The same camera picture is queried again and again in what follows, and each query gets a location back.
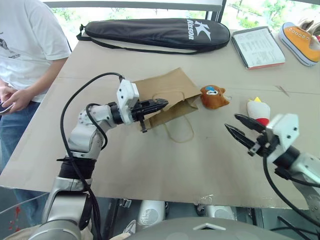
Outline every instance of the white t-shirt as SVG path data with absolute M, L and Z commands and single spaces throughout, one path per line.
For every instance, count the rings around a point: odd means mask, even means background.
M 39 0 L 0 0 L 0 78 L 17 90 L 35 83 L 53 60 L 70 55 L 67 38 Z M 41 102 L 46 92 L 33 101 Z

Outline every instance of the jeans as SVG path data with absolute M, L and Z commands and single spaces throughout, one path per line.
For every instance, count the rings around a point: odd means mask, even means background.
M 20 138 L 25 132 L 39 105 L 40 103 L 31 101 L 25 109 L 16 111 L 8 115 L 3 115 L 1 117 L 0 140 L 2 163 L 0 174 L 8 163 Z M 19 203 L 43 194 L 43 192 L 24 189 L 14 189 L 13 191 Z M 42 212 L 46 204 L 46 200 L 47 196 L 42 196 L 36 200 L 22 204 L 21 207 L 25 211 L 28 222 L 31 226 L 35 226 L 41 223 Z

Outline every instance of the window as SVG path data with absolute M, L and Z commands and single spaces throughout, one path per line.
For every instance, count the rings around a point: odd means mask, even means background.
M 59 7 L 52 8 L 72 49 L 77 45 L 76 35 L 81 24 L 109 19 L 163 19 L 195 18 L 205 19 L 205 11 L 146 9 L 146 8 L 109 8 L 109 7 Z
M 293 0 L 227 0 L 221 22 L 234 30 L 269 26 L 277 32 L 283 23 L 298 24 L 306 17 L 320 21 L 320 5 Z

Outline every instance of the brown teddy bear toy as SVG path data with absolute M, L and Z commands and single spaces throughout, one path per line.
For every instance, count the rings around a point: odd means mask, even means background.
M 229 101 L 224 98 L 223 93 L 226 91 L 215 85 L 207 85 L 201 88 L 202 104 L 208 109 L 217 109 L 228 105 Z

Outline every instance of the white shoe sole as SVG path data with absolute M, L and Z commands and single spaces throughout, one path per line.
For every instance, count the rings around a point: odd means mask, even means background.
M 283 42 L 283 44 L 295 55 L 295 57 L 305 66 L 312 67 L 317 62 L 312 61 L 309 58 L 307 58 L 285 35 L 284 28 L 290 27 L 285 26 L 285 24 L 282 25 L 281 30 L 279 32 L 279 38 Z

